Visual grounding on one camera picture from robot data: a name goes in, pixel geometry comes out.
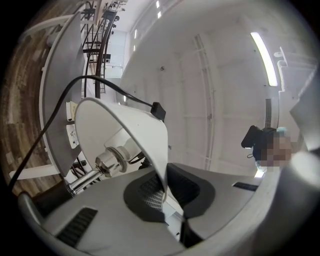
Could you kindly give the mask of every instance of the ceiling light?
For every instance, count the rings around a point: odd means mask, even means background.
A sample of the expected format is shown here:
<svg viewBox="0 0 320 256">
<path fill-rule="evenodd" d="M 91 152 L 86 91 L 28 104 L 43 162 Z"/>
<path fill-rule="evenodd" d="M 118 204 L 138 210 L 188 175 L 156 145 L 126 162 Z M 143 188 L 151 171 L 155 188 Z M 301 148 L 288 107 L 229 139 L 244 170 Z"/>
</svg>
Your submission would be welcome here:
<svg viewBox="0 0 320 256">
<path fill-rule="evenodd" d="M 264 174 L 265 174 L 265 173 L 264 173 L 263 171 L 261 171 L 261 170 L 258 169 L 258 170 L 256 171 L 256 174 L 254 175 L 254 177 L 255 177 L 255 178 L 262 178 L 262 177 L 264 176 Z"/>
<path fill-rule="evenodd" d="M 263 60 L 264 66 L 265 66 L 266 74 L 268 76 L 269 85 L 270 86 L 277 86 L 278 82 L 277 82 L 275 67 L 272 63 L 270 54 L 267 50 L 267 47 L 266 47 L 264 41 L 262 40 L 261 36 L 257 32 L 252 32 L 251 36 L 252 36 L 254 42 L 256 43 L 256 46 L 258 47 L 259 52 L 261 54 L 261 57 L 262 57 L 262 60 Z"/>
</svg>

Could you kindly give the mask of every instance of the white curved cover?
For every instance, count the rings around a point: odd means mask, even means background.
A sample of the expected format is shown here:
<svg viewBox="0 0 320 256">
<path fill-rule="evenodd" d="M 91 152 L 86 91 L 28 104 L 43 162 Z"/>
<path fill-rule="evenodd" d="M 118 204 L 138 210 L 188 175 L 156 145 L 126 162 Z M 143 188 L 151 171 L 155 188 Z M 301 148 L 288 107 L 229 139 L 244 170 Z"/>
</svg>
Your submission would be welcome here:
<svg viewBox="0 0 320 256">
<path fill-rule="evenodd" d="M 76 109 L 75 129 L 83 154 L 93 168 L 96 157 L 105 151 L 105 144 L 122 146 L 131 136 L 155 168 L 166 200 L 168 132 L 162 121 L 139 109 L 85 98 Z M 123 141 L 114 140 L 119 133 L 124 135 L 120 136 Z"/>
</svg>

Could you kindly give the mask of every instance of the person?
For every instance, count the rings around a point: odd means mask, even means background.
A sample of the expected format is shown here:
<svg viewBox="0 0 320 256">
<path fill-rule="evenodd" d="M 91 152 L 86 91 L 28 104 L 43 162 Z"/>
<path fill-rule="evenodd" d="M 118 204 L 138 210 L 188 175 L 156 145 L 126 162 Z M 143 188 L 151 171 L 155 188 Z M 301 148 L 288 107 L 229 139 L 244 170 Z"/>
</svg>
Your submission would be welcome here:
<svg viewBox="0 0 320 256">
<path fill-rule="evenodd" d="M 260 130 L 251 126 L 241 145 L 243 148 L 253 148 L 251 157 L 254 157 L 256 166 L 261 170 L 263 167 L 285 166 L 293 153 L 290 136 L 284 127 Z"/>
</svg>

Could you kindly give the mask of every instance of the wooden floor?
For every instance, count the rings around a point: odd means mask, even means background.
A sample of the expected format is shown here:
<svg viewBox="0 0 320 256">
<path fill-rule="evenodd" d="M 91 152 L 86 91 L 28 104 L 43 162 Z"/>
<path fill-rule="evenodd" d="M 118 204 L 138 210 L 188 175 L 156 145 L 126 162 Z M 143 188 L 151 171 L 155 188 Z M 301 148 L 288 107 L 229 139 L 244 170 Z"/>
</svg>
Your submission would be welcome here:
<svg viewBox="0 0 320 256">
<path fill-rule="evenodd" d="M 47 4 L 30 22 L 39 22 L 61 15 L 72 14 L 77 0 L 55 0 Z M 46 44 L 46 31 L 42 30 L 20 42 L 8 64 L 0 98 L 0 164 L 6 182 L 15 171 L 41 131 L 39 119 L 39 89 L 41 69 L 50 48 Z M 43 140 L 34 150 L 27 168 L 50 164 Z M 18 180 L 13 192 L 27 191 L 31 196 L 46 191 L 61 181 L 59 175 Z"/>
</svg>

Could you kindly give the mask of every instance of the white ceiling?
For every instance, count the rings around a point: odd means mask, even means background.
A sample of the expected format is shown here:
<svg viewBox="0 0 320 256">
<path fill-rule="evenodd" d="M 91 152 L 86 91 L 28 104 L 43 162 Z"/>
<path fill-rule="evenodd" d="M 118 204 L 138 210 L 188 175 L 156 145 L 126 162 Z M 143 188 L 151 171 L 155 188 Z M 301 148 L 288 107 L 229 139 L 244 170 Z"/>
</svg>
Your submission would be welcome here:
<svg viewBox="0 0 320 256">
<path fill-rule="evenodd" d="M 264 86 L 266 70 L 250 32 L 261 34 L 271 54 L 281 46 L 292 52 L 303 47 L 269 6 L 231 2 L 183 0 L 168 11 L 141 40 L 121 86 L 167 111 L 170 162 L 254 175 L 251 150 L 241 141 L 251 125 L 264 127 L 266 99 L 278 100 L 281 88 Z"/>
<path fill-rule="evenodd" d="M 120 20 L 115 23 L 116 29 L 130 32 L 137 19 L 151 1 L 153 0 L 129 0 L 124 6 L 125 11 L 119 11 L 117 13 Z"/>
</svg>

